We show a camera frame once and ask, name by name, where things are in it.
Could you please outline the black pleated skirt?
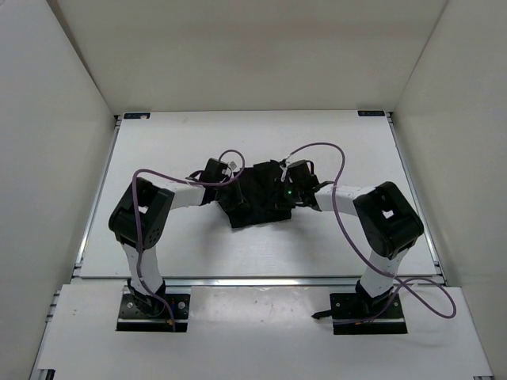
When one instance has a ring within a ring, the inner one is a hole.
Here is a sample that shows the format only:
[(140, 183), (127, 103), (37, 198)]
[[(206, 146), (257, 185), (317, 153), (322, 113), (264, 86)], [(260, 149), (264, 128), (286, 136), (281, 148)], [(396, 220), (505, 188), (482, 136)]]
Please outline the black pleated skirt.
[(292, 205), (284, 196), (281, 176), (278, 161), (265, 161), (245, 168), (236, 181), (218, 190), (216, 201), (233, 229), (292, 217)]

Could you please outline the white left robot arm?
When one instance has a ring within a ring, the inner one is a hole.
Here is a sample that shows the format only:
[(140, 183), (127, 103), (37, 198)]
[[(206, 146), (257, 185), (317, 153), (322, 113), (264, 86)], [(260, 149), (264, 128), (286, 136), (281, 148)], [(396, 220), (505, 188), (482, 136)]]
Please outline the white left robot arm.
[(131, 273), (128, 286), (146, 314), (159, 314), (166, 304), (166, 296), (160, 291), (164, 281), (155, 246), (169, 213), (212, 202), (216, 193), (235, 183), (244, 169), (211, 158), (198, 178), (180, 180), (152, 169), (134, 172), (132, 182), (109, 217), (109, 229), (126, 253)]

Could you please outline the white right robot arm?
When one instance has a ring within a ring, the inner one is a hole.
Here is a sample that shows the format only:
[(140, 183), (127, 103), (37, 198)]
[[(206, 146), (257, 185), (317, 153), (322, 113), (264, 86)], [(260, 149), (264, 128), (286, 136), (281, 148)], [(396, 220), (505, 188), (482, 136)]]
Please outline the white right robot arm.
[(365, 317), (375, 316), (393, 291), (402, 259), (424, 233), (420, 217), (393, 182), (375, 187), (340, 186), (319, 181), (309, 160), (282, 161), (280, 167), (277, 183), (292, 207), (358, 218), (371, 254), (356, 284), (355, 307)]

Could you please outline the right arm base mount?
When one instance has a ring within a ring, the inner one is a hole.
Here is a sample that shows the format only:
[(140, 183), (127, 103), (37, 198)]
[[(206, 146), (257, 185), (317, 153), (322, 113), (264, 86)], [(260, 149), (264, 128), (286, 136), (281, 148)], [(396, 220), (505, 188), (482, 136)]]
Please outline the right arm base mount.
[(334, 335), (398, 335), (407, 334), (406, 319), (398, 295), (384, 309), (386, 303), (365, 311), (356, 293), (331, 293), (330, 308), (318, 311), (315, 320), (330, 317)]

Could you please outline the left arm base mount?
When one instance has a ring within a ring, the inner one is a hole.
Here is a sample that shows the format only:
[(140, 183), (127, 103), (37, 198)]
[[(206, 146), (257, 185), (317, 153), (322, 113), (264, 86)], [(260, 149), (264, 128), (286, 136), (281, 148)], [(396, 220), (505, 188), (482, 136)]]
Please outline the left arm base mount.
[(118, 332), (148, 332), (148, 333), (186, 333), (188, 329), (189, 307), (191, 294), (177, 291), (166, 292), (166, 301), (173, 313), (159, 303), (154, 310), (149, 311), (140, 301), (128, 291), (122, 294), (117, 314), (116, 331)]

